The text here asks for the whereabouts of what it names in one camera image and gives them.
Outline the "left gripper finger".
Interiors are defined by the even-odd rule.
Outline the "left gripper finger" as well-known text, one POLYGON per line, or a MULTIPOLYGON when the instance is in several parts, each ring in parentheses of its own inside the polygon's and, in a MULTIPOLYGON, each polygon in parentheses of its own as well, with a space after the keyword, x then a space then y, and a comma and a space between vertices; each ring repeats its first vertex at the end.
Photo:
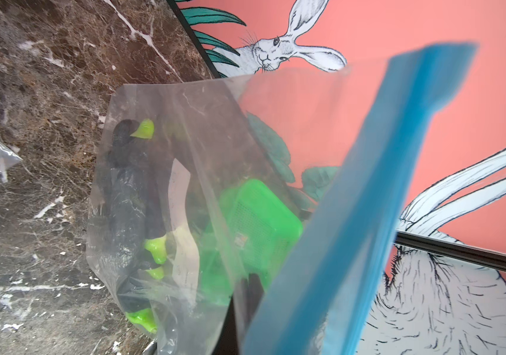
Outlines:
POLYGON ((234 300, 231 299, 217 340, 211 355, 239 355, 238 330, 235 319, 234 300))

